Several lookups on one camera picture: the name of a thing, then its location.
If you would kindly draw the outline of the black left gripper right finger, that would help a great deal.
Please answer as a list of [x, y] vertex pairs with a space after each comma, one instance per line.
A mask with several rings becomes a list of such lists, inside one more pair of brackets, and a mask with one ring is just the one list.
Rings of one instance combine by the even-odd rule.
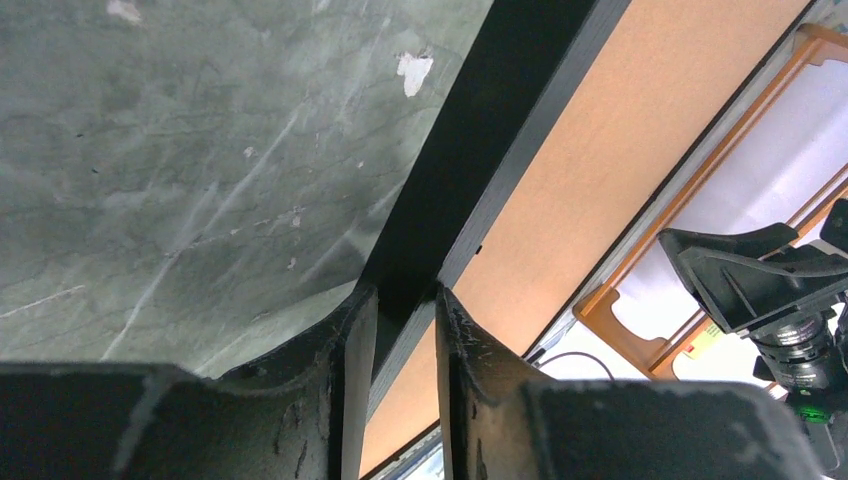
[[818, 479], [798, 419], [743, 383], [561, 381], [435, 302], [449, 479]]

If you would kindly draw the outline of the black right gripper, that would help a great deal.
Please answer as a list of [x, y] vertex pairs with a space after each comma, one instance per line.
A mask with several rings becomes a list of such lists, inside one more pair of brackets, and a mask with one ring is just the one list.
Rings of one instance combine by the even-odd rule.
[[667, 228], [657, 240], [701, 310], [725, 333], [749, 333], [757, 376], [787, 402], [828, 474], [847, 471], [847, 202], [819, 241], [795, 245], [776, 223], [743, 234]]

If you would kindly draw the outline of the brown backing board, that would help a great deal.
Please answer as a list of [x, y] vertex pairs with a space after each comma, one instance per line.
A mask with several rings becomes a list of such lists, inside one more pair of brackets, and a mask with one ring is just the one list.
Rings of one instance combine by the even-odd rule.
[[455, 288], [524, 353], [802, 1], [634, 1]]

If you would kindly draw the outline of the black picture frame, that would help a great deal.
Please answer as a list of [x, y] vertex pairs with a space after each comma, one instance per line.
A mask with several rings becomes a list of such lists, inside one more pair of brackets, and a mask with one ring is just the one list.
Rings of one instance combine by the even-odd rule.
[[632, 2], [492, 4], [362, 274], [380, 319], [361, 474], [436, 422], [433, 287], [455, 292]]

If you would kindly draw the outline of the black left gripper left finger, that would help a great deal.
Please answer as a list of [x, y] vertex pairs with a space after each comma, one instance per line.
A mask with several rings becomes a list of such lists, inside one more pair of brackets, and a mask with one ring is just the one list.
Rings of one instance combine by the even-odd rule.
[[354, 479], [377, 326], [357, 287], [216, 379], [169, 364], [5, 363], [5, 479]]

